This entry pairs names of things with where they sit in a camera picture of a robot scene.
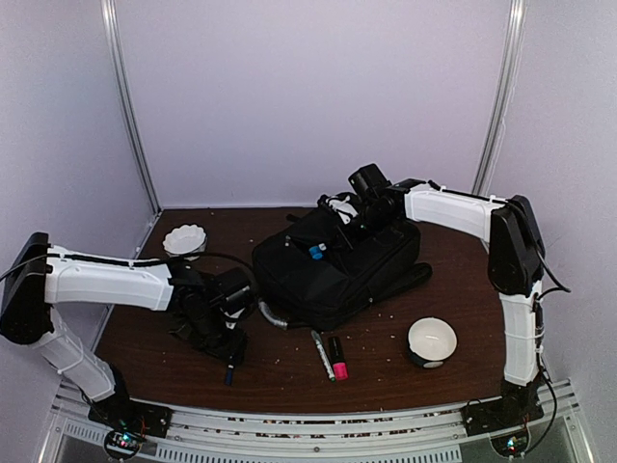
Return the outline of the pink highlighter marker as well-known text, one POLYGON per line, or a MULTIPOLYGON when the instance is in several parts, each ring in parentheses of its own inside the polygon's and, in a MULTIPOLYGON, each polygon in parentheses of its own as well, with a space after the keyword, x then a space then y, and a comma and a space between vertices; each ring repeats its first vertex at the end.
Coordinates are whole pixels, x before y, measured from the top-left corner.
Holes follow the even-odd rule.
POLYGON ((335 374, 335 380, 347 380, 349 378, 349 373, 339 337, 329 337, 328 345, 330 360, 335 374))

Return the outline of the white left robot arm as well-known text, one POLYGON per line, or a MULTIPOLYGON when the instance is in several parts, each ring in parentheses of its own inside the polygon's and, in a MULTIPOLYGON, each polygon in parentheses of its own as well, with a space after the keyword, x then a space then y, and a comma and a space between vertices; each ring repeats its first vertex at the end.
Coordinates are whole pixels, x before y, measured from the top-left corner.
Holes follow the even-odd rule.
POLYGON ((197 270, 189 257, 116 259, 53 246, 33 233, 2 275, 1 334, 30 345, 76 384, 118 428, 139 418, 119 371, 75 336, 55 307, 64 303, 125 305, 179 317, 195 349, 234 365, 247 336, 237 324, 255 303, 240 267, 219 275, 197 270))

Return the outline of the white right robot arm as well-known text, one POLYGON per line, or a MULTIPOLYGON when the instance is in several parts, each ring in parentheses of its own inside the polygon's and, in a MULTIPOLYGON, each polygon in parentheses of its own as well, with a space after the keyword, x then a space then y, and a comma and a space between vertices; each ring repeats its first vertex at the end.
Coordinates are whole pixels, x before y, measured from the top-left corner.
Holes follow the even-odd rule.
POLYGON ((376 164, 358 169, 348 181, 361 200, 351 223, 361 230, 406 219, 464 232, 488 244, 488 278, 499 294, 506 338, 494 415, 500 424, 516 424, 536 401, 543 336, 539 300, 546 250, 530 200, 523 195, 481 197, 432 180, 393 183, 376 164))

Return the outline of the blue highlighter marker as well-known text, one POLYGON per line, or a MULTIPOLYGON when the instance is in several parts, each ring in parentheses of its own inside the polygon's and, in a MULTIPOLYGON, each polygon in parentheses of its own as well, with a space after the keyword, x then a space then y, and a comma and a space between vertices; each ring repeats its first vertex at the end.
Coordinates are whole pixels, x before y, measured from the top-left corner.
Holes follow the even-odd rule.
POLYGON ((320 246, 312 246, 308 249, 309 254, 314 260, 321 260, 324 257, 324 251, 320 246))

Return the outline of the white pen green tip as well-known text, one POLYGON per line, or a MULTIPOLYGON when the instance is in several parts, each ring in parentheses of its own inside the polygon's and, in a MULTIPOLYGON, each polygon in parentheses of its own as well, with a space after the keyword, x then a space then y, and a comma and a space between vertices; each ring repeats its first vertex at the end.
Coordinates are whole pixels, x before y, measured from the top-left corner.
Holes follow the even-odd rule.
POLYGON ((329 380, 331 382, 335 382, 335 373, 334 373, 334 369, 330 363, 329 357, 326 353, 325 347, 324 347, 324 343, 320 337, 320 335, 315 331, 315 330, 311 330, 310 331, 311 337, 314 341, 314 344, 316 346, 319 358, 323 364, 323 367, 327 373, 327 376, 329 378, 329 380))

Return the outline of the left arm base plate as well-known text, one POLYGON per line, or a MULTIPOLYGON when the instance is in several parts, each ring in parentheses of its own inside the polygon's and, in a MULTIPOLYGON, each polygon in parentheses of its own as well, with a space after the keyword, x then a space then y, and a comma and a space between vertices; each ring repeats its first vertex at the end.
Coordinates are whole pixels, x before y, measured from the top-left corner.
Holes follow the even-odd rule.
POLYGON ((123 412, 120 418, 90 407, 88 419, 105 424, 118 431, 127 431, 138 436, 152 436, 165 438, 172 420, 171 408, 131 401, 128 411, 123 412))

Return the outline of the black student backpack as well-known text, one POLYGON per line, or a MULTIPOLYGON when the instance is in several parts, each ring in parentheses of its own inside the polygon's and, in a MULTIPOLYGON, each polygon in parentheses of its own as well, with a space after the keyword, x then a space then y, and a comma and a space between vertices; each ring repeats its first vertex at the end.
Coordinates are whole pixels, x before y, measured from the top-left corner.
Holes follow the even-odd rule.
POLYGON ((371 305, 415 289, 433 275, 417 260, 420 231, 395 221, 362 241, 342 236, 343 224, 314 208, 255 246, 253 270, 267 303, 318 331, 332 331, 371 305), (314 260, 309 248, 327 245, 314 260))

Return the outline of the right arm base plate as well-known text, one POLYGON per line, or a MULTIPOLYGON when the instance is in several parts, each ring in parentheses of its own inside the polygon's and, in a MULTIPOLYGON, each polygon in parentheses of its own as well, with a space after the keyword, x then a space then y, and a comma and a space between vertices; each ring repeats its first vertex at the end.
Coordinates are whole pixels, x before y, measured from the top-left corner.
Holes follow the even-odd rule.
POLYGON ((467 435, 476 436, 521 427, 543 418, 544 411, 539 404, 521 409, 515 402, 500 397, 488 401, 472 399, 461 409, 461 416, 467 435))

